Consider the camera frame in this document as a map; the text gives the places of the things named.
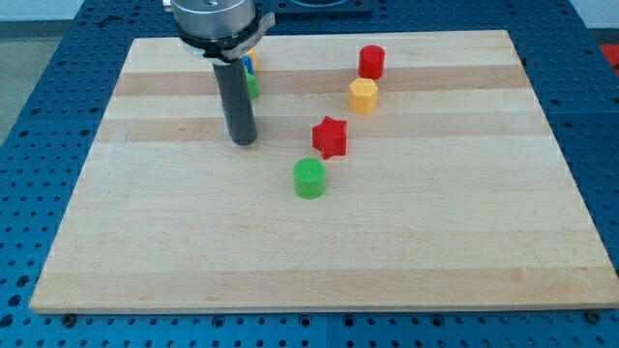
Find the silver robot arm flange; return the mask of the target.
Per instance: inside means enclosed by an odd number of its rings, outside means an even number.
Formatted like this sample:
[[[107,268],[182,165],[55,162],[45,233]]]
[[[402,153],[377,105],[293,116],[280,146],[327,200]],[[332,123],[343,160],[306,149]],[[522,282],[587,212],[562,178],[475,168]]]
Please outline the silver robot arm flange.
[[[251,0],[163,0],[179,39],[219,65],[255,48],[276,24],[274,13],[259,14]]]

